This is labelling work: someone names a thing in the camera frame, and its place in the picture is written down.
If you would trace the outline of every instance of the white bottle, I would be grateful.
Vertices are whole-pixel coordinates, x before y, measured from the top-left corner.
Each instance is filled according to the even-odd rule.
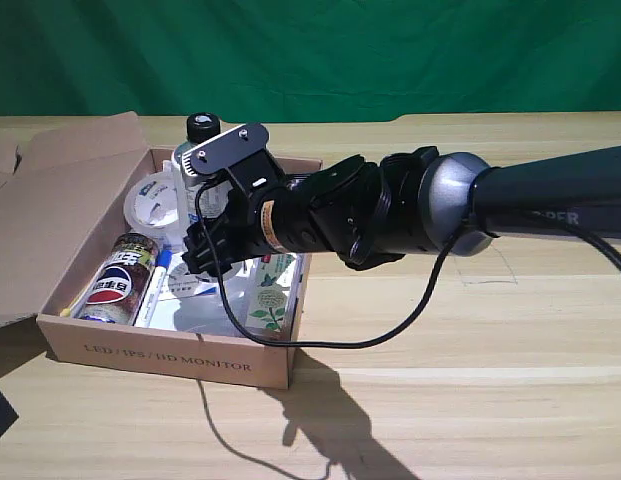
[[[203,178],[188,163],[184,165],[181,156],[197,145],[221,133],[219,117],[212,113],[200,112],[190,115],[186,121],[187,140],[172,152],[172,173],[177,190],[177,209],[179,214],[179,233],[187,235],[190,225],[199,221],[194,199],[201,188]],[[206,190],[201,196],[201,213],[206,218],[221,215],[228,203],[229,182]]]

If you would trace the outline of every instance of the cardboard box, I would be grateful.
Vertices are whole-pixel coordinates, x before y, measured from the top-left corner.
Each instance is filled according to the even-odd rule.
[[[0,142],[0,327],[36,316],[63,362],[289,386],[294,349],[58,316],[89,282],[116,238],[129,230],[123,215],[127,191],[170,158],[172,148],[148,147],[136,114],[36,135],[18,168],[15,152],[14,143]],[[321,168],[313,159],[278,161],[289,173]],[[308,265],[292,338],[298,333]]]

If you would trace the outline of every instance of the wooden table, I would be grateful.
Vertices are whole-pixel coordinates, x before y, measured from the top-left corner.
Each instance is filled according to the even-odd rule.
[[[0,118],[0,136],[73,121]],[[143,123],[154,144],[183,137],[183,118]],[[328,164],[437,145],[508,165],[621,144],[621,113],[268,127],[273,152]],[[432,262],[355,274],[316,255],[301,337],[385,331]],[[0,389],[20,415],[2,480],[621,479],[621,276],[583,243],[500,239],[449,259],[416,325],[370,350],[301,352],[286,392],[60,364],[44,348],[32,323],[0,331]]]

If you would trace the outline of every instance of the green backdrop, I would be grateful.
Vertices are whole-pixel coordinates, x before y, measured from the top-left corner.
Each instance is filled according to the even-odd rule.
[[[621,110],[621,0],[0,0],[0,115]]]

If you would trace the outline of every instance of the white tape roll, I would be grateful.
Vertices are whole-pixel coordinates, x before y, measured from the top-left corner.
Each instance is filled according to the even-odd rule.
[[[132,187],[123,212],[136,232],[156,240],[163,248],[181,247],[177,191],[169,171],[149,175]]]

